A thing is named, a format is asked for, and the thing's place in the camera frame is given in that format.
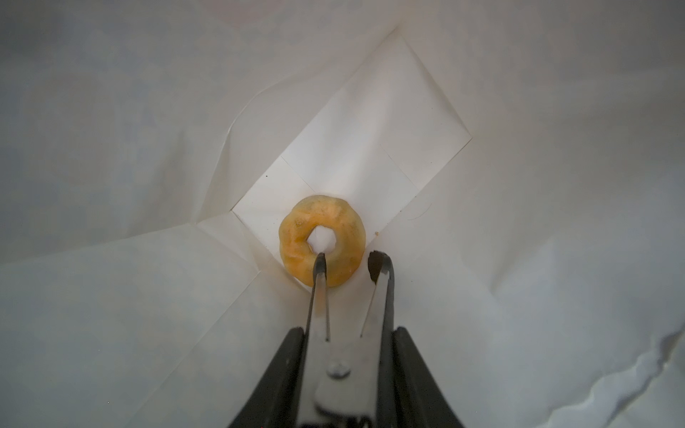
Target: paper box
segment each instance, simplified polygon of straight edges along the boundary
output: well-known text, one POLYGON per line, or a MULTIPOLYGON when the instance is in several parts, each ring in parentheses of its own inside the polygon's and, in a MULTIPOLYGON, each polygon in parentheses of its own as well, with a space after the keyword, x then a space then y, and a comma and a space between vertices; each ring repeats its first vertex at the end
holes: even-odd
POLYGON ((228 425, 306 321, 277 228, 329 194, 468 428, 681 427, 683 12, 9 2, 0 426, 228 425))

